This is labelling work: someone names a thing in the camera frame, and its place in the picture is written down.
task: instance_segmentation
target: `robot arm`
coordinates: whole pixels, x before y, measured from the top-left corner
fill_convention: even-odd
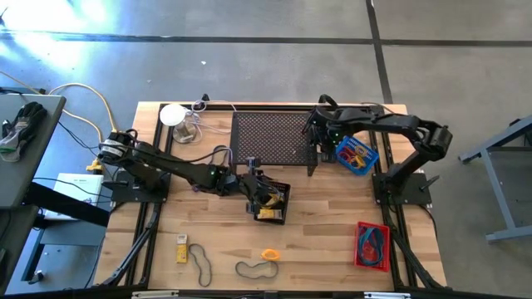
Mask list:
[[[270,200],[271,190],[259,184],[268,179],[263,175],[237,175],[222,165],[194,164],[200,159],[182,160],[124,132],[111,133],[101,144],[98,157],[105,164],[124,168],[135,177],[136,187],[146,192],[162,188],[162,175],[171,173],[202,192],[219,196],[241,193],[253,203]]]
[[[325,106],[316,106],[303,128],[303,133],[311,131],[312,142],[320,146],[326,162],[334,162],[335,148],[344,136],[362,130],[401,134],[410,140],[416,151],[401,164],[394,164],[382,180],[382,188],[392,194],[400,193],[410,175],[426,162],[444,158],[452,140],[446,125],[414,115],[378,115],[352,107],[334,108],[329,112]]]

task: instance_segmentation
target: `wooden table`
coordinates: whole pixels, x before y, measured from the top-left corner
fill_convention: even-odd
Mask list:
[[[139,103],[133,128],[139,131],[140,140],[152,142],[160,104]],[[395,112],[406,113],[404,105],[388,107]],[[232,112],[206,111],[201,117],[207,125],[230,131],[231,115]],[[165,127],[162,145],[166,132]],[[193,159],[212,152],[216,145],[229,145],[229,135],[209,129],[203,132],[204,138],[197,144],[178,145],[174,142],[172,154],[182,159]],[[367,132],[356,134],[356,137],[369,144]],[[403,136],[390,135],[390,141],[396,162],[403,161],[413,151],[410,142]],[[382,161],[382,166],[386,171],[385,161]],[[150,289],[203,288],[198,284],[199,271],[192,261],[175,263],[176,236],[187,233],[189,243],[203,245],[212,262],[212,284],[207,289],[392,290],[391,273],[353,266],[357,222],[382,223],[381,210],[373,203],[370,175],[357,177],[340,164],[325,163],[318,165],[312,177],[307,176],[307,168],[303,166],[263,166],[261,169],[267,176],[292,186],[284,226],[255,222],[245,212],[247,200],[243,195],[220,198],[213,194],[195,193],[186,181],[172,177],[168,201],[160,217]],[[95,283],[109,277],[129,251],[138,209],[138,203],[127,203],[111,215]],[[412,251],[431,275],[445,285],[431,219],[417,206],[405,206],[404,213]],[[260,253],[265,248],[274,248],[281,253],[277,277],[249,280],[236,275],[234,265],[237,262],[246,261],[252,265],[261,262]],[[406,282],[404,257],[399,249],[397,251],[401,278]],[[135,282],[140,277],[144,254],[144,251],[140,253]]]

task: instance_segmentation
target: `blue plastic container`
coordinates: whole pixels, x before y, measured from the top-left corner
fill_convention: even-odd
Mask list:
[[[362,165],[355,158],[357,155],[362,158]],[[344,137],[342,143],[336,147],[336,158],[354,174],[366,175],[379,160],[379,154],[355,137]]]

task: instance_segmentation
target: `concrete floor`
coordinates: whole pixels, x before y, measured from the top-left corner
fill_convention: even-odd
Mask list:
[[[25,5],[14,2],[6,11],[7,28],[155,36],[372,37],[363,0],[56,0]],[[374,0],[374,5],[381,38],[532,40],[532,2],[525,0]],[[52,19],[49,12],[62,15]],[[449,286],[532,297],[532,238],[491,245],[485,241],[486,233],[504,228],[503,218],[484,165],[475,161],[464,166],[456,159],[515,118],[530,114],[532,48],[383,47],[383,52],[393,102],[407,104],[421,118],[448,124],[455,136],[447,158],[425,167],[429,175],[441,175],[431,193]],[[375,52],[368,45],[54,42],[28,36],[2,40],[0,54],[0,68],[32,86],[50,90],[74,81],[94,86],[109,100],[121,129],[131,125],[137,101],[196,100],[205,92],[216,100],[314,102],[328,93],[340,102],[383,102]],[[0,86],[13,83],[0,78]],[[110,129],[94,95],[74,88],[63,94],[69,110],[95,121],[104,132]],[[89,145],[97,143],[91,128],[65,115],[62,122]],[[74,154],[65,154],[67,150]],[[82,173],[91,160],[90,153],[57,129],[37,174]],[[50,254],[39,268],[48,279],[28,286],[18,281],[19,267],[8,292],[85,285],[94,247],[45,251]],[[72,271],[68,265],[75,261]]]

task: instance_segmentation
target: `red plastic bin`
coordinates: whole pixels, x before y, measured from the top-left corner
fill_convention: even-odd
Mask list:
[[[382,232],[384,237],[384,248],[382,249],[382,260],[375,266],[366,266],[360,260],[358,256],[358,231],[360,228],[378,228]],[[363,256],[367,260],[377,260],[377,252],[375,249],[368,243],[364,244],[363,247]],[[355,229],[355,266],[365,267],[368,269],[388,272],[390,270],[390,228],[386,225],[378,225],[373,223],[358,222],[357,228]]]

